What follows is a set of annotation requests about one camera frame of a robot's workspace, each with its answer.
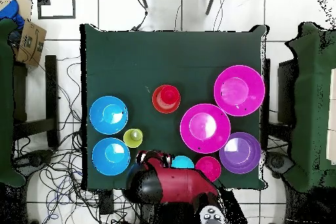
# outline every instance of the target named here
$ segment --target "blue bowl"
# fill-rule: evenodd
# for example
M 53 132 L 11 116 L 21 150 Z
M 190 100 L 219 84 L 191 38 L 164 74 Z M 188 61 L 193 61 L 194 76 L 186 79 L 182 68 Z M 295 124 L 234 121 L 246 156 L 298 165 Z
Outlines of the blue bowl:
M 111 135 L 121 131 L 128 118 L 126 105 L 117 97 L 100 97 L 90 108 L 90 121 L 103 134 Z
M 175 168 L 195 168 L 194 163 L 187 156 L 176 156 L 171 163 L 171 167 Z
M 100 140 L 92 151 L 93 165 L 101 174 L 107 176 L 123 173 L 130 160 L 129 149 L 123 141 L 116 138 Z

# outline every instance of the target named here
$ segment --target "plastic cup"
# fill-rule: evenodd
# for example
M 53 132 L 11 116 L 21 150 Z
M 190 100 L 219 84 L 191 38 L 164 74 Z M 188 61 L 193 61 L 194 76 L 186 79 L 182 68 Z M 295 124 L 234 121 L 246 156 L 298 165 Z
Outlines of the plastic cup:
M 179 90 L 172 85 L 162 85 L 154 91 L 152 102 L 157 111 L 172 113 L 180 104 Z
M 203 158 L 200 158 L 196 163 L 195 169 L 201 170 L 212 182 L 219 178 L 222 171 L 221 164 L 212 156 L 204 156 Z
M 187 156 L 175 156 L 171 166 L 175 168 L 195 168 L 194 163 Z
M 128 129 L 123 135 L 123 141 L 129 148 L 137 148 L 142 143 L 143 134 L 139 129 Z

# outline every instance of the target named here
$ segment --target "red cup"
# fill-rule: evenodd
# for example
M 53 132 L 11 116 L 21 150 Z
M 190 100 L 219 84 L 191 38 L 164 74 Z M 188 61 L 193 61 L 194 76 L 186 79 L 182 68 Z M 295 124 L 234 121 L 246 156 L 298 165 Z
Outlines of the red cup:
M 153 105 L 161 113 L 172 113 L 180 104 L 179 90 L 171 85 L 158 87 L 153 94 Z

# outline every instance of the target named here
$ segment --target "blue object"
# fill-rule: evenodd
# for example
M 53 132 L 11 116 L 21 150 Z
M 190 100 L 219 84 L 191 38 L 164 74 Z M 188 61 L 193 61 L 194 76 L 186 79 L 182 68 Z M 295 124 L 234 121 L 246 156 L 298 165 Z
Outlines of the blue object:
M 1 18 L 10 18 L 18 25 L 18 29 L 24 27 L 24 19 L 18 13 L 18 2 L 16 0 L 10 1 L 10 3 L 0 11 Z
M 121 131 L 128 117 L 126 105 L 117 97 L 100 97 L 90 108 L 90 121 L 103 134 L 111 135 Z
M 194 163 L 187 156 L 176 156 L 171 166 L 175 168 L 195 168 Z
M 125 143 L 116 138 L 100 140 L 93 148 L 92 161 L 103 175 L 115 176 L 124 172 L 131 160 Z

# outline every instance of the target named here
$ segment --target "green tablecloth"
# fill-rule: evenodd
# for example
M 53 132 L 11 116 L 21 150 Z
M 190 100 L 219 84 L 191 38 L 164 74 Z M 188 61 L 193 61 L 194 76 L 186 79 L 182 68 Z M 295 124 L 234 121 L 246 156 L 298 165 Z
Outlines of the green tablecloth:
M 336 68 L 336 31 L 304 23 L 298 36 L 287 44 L 297 59 L 300 74 L 294 89 L 297 124 L 291 157 L 295 165 L 284 177 L 300 192 L 314 187 L 335 188 L 336 167 L 327 159 L 326 144 L 331 70 Z
M 215 104 L 213 85 L 225 68 L 245 64 L 261 72 L 265 26 L 242 33 L 100 32 L 90 25 L 84 29 L 86 45 L 82 42 L 81 46 L 86 46 L 87 94 L 83 108 L 89 114 L 97 98 L 118 97 L 128 108 L 129 120 L 122 131 L 111 136 L 122 140 L 130 128 L 139 128 L 144 134 L 139 148 L 131 149 L 129 167 L 120 175 L 105 176 L 93 166 L 91 154 L 95 144 L 108 135 L 95 131 L 89 118 L 83 118 L 87 121 L 87 189 L 125 188 L 126 176 L 139 150 L 183 154 L 196 163 L 204 155 L 183 143 L 179 131 L 183 114 L 195 104 Z M 155 88 L 166 83 L 175 85 L 182 99 L 172 114 L 161 114 L 152 105 Z M 229 118 L 232 132 L 245 131 L 259 140 L 259 110 L 245 117 Z M 218 152 L 210 155 L 219 158 Z M 222 167 L 219 179 L 228 188 L 263 189 L 258 170 L 236 175 Z
M 0 20 L 0 183 L 21 187 L 26 183 L 24 176 L 14 171 L 13 155 L 13 61 L 14 53 L 7 43 L 9 34 L 17 28 L 11 19 Z

